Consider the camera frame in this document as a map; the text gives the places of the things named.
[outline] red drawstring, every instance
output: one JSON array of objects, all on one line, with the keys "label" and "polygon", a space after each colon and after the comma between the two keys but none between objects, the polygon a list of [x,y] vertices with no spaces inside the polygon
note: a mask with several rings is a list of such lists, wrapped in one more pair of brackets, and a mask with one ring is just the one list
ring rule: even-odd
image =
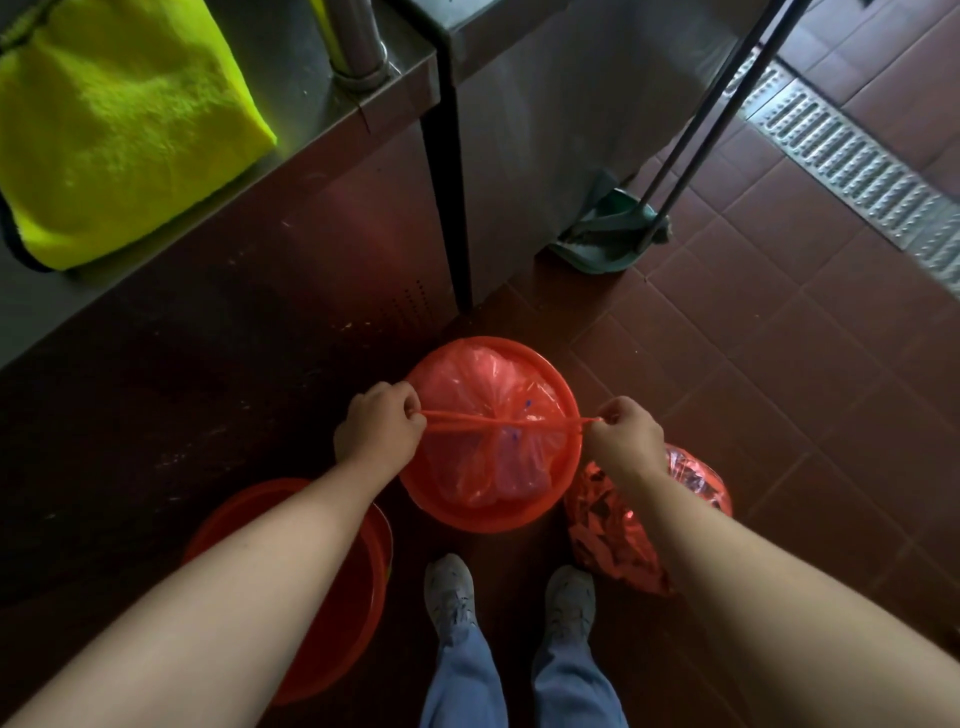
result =
[{"label": "red drawstring", "polygon": [[484,415],[469,415],[464,412],[443,412],[424,409],[427,432],[476,432],[492,427],[517,427],[521,429],[573,429],[586,423],[598,422],[599,417],[562,417],[549,420],[505,420]]}]

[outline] jeans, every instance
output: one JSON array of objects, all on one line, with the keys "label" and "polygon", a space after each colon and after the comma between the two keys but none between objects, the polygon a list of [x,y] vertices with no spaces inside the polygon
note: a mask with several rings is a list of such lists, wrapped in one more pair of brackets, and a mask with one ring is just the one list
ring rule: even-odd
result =
[{"label": "jeans", "polygon": [[[534,658],[541,728],[626,728],[613,686],[585,642],[548,640]],[[420,728],[506,728],[500,676],[479,627],[462,625],[440,645]]]}]

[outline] green dustpan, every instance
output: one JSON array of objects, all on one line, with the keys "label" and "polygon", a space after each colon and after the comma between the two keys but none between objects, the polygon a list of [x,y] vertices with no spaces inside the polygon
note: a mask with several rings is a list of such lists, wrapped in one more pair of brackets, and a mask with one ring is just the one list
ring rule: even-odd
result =
[{"label": "green dustpan", "polygon": [[549,248],[581,273],[599,275],[625,271],[651,245],[669,240],[669,220],[649,235],[657,213],[640,208],[639,200],[616,188]]}]

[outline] foot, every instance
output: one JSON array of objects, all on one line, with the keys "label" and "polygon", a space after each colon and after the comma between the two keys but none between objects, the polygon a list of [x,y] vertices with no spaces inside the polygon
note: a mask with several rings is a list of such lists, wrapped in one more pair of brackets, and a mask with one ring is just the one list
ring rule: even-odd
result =
[{"label": "foot", "polygon": [[441,642],[449,638],[454,627],[476,626],[473,577],[464,560],[455,553],[427,565],[423,600]]},{"label": "foot", "polygon": [[553,572],[546,585],[547,640],[586,642],[596,611],[592,576],[571,566]]}]

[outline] hand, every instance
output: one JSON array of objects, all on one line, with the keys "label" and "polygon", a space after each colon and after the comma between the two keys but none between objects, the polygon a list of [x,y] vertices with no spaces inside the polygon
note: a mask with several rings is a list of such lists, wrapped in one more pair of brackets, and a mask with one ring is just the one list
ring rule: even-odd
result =
[{"label": "hand", "polygon": [[584,446],[614,483],[628,482],[631,474],[648,481],[667,472],[663,428],[643,407],[629,397],[617,397],[597,415],[603,422],[587,425]]},{"label": "hand", "polygon": [[347,418],[333,433],[333,451],[338,463],[374,467],[386,485],[413,458],[425,428],[410,382],[381,381],[350,401]]}]

